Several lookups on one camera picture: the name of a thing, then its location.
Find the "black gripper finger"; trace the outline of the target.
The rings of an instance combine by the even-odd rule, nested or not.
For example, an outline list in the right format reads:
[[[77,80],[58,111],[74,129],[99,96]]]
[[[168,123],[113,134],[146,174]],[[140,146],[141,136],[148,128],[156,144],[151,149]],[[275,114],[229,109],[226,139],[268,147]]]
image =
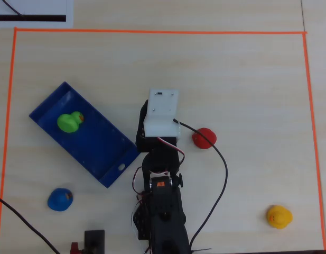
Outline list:
[[[147,115],[147,106],[148,106],[148,100],[145,101],[144,105],[142,106],[140,110],[140,115],[139,115],[139,123],[140,125],[144,124],[145,117]]]

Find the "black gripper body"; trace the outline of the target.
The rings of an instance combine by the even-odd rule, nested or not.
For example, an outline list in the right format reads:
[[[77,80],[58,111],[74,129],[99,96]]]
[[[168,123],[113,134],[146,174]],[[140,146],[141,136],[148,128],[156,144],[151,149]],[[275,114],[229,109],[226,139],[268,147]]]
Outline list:
[[[153,149],[163,146],[163,143],[158,138],[147,138],[145,136],[144,125],[140,125],[139,122],[135,144],[138,152],[151,152]]]

